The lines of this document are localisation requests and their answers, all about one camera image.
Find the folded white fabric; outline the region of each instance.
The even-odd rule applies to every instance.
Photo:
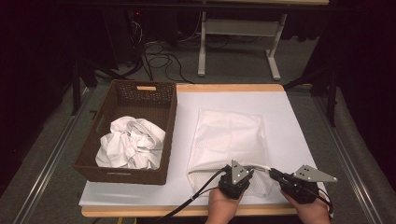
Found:
[[[262,116],[201,109],[188,165],[191,186],[196,192],[232,160],[264,170],[267,152]],[[255,170],[245,194],[265,196],[269,192],[272,181],[259,170]],[[208,188],[216,187],[219,177]]]
[[[100,167],[158,169],[165,132],[146,119],[122,117],[111,122],[96,155]]]

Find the wicker basket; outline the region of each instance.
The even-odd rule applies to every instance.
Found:
[[[73,167],[91,182],[164,185],[171,155],[177,110],[176,84],[114,80]],[[123,116],[146,119],[165,131],[163,154],[157,170],[105,168],[96,164],[100,138],[110,123]]]

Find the table edge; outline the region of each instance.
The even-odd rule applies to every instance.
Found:
[[[84,217],[162,217],[177,206],[82,206]],[[290,204],[240,204],[236,216],[288,216],[297,212]],[[175,217],[206,217],[206,205],[190,205]]]
[[[181,92],[212,91],[285,91],[279,84],[177,84]]]
[[[253,4],[281,4],[281,5],[306,5],[306,6],[327,6],[329,0],[207,0],[206,2],[211,3],[253,3]]]

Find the hand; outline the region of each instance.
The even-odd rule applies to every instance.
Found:
[[[205,224],[227,224],[235,216],[238,200],[230,199],[219,189],[212,189],[209,193],[209,216]]]
[[[280,192],[296,208],[297,215],[304,224],[330,224],[328,206],[320,199],[312,203],[299,204],[287,193],[282,190]]]

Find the metal rail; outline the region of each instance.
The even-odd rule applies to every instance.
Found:
[[[381,216],[378,214],[377,209],[375,208],[375,205],[373,204],[373,201],[371,199],[371,196],[368,193],[366,186],[362,182],[359,173],[352,162],[352,159],[350,159],[347,153],[347,149],[344,147],[337,130],[330,124],[330,122],[326,118],[326,105],[319,97],[313,97],[313,100],[314,104],[321,112],[320,114],[332,135],[332,139],[334,140],[334,143],[337,147],[336,152],[341,159],[341,164],[346,171],[346,176],[348,177],[349,182],[352,185],[353,190],[355,191],[356,197],[361,204],[361,208],[366,215],[367,220],[372,224],[382,224],[383,222]]]
[[[49,158],[46,164],[44,165],[40,175],[35,181],[32,190],[30,191],[23,206],[21,207],[19,213],[16,215],[12,223],[14,224],[28,223],[29,218],[35,211],[35,207],[37,206],[38,201],[40,200],[41,195],[44,192],[44,189],[50,182],[50,178],[56,168],[56,165],[59,162],[59,159],[62,157],[64,153],[64,144],[68,140],[68,137],[72,132],[76,124],[76,121],[78,120],[78,117],[81,114],[82,109],[84,108],[84,105],[87,104],[91,95],[92,95],[92,91],[89,90],[88,88],[86,88],[85,91],[82,93],[81,107],[79,108],[77,114],[71,116],[69,121],[67,122],[61,136],[58,139],[58,142],[56,143],[54,149],[49,155]]]

